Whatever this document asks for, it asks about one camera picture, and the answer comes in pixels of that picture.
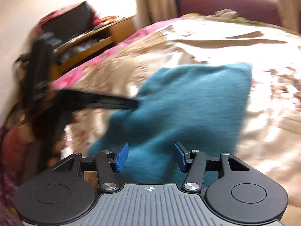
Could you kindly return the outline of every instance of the folded cloth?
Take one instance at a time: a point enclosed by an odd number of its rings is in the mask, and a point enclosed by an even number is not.
[[[128,143],[129,157],[117,176],[121,184],[181,185],[186,175],[173,160],[173,143],[208,156],[233,152],[250,87],[246,63],[161,68],[140,88],[138,108],[113,113],[88,155]]]

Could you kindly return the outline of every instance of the beige bedsheet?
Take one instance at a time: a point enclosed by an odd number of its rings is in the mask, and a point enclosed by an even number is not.
[[[247,62],[253,84],[236,155],[279,182],[290,204],[301,205],[301,37],[255,24],[204,18],[174,22],[121,49],[89,72],[75,89],[133,96],[160,67]],[[106,130],[111,111],[84,110],[67,128],[74,152]]]

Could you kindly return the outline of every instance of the dark monitor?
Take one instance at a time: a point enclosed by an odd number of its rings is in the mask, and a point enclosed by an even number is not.
[[[42,25],[43,32],[52,32],[54,37],[63,43],[75,36],[93,29],[92,11],[90,6],[83,2],[72,10],[54,19],[50,19]]]

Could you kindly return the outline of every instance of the bed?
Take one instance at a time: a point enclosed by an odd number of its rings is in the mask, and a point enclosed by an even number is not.
[[[287,225],[301,219],[301,37],[284,28],[241,19],[181,17],[139,30],[66,73],[55,88],[133,97],[156,70],[182,64],[252,66],[252,87],[235,155],[288,192]],[[101,137],[112,111],[83,110],[67,126],[64,155]]]

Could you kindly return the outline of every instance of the wooden cabinet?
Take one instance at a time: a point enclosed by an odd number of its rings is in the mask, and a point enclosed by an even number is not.
[[[85,59],[89,60],[89,56],[93,55],[94,53],[98,51],[100,51],[101,53],[102,49],[113,47],[116,44],[130,37],[136,32],[133,19],[134,16],[118,20],[102,28],[80,35],[58,47],[55,50],[55,54],[57,56],[61,55],[71,47],[77,46],[84,41],[94,38],[101,39],[98,43],[76,54],[74,57],[68,59],[64,63],[54,63],[51,68],[51,80],[56,80],[60,78],[64,73],[85,62]]]

